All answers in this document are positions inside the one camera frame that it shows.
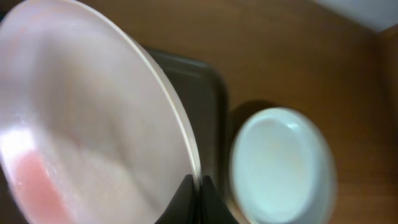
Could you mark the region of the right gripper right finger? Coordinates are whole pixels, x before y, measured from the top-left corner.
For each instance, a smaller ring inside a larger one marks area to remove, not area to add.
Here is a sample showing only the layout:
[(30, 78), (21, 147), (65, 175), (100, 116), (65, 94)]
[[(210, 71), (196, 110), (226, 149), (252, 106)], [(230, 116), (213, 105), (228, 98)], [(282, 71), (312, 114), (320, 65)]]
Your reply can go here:
[(202, 178), (200, 189), (201, 224), (239, 224), (220, 197), (210, 176)]

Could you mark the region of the white plate with red stain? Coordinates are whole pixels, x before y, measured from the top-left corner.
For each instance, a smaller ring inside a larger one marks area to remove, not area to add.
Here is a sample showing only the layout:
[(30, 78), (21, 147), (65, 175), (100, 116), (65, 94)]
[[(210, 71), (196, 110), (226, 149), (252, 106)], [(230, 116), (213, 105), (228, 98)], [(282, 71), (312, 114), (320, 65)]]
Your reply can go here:
[(1, 167), (29, 223), (155, 223), (201, 179), (164, 71), (78, 1), (22, 1), (1, 22)]

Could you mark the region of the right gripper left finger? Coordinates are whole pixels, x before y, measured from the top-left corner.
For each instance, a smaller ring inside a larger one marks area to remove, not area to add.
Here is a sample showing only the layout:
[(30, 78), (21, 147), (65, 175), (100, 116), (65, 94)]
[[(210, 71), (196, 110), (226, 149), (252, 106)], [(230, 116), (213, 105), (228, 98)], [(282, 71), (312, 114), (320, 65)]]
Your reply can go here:
[(188, 174), (155, 224), (195, 224), (196, 222), (197, 192), (193, 176)]

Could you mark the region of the pale green plate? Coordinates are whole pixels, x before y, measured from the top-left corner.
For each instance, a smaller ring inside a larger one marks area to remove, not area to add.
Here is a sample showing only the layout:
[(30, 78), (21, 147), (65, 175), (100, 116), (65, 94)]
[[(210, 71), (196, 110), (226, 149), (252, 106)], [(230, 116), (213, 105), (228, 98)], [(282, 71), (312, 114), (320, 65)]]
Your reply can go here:
[(229, 159), (234, 199), (250, 223), (325, 224), (337, 179), (330, 147), (302, 113), (268, 108), (237, 132)]

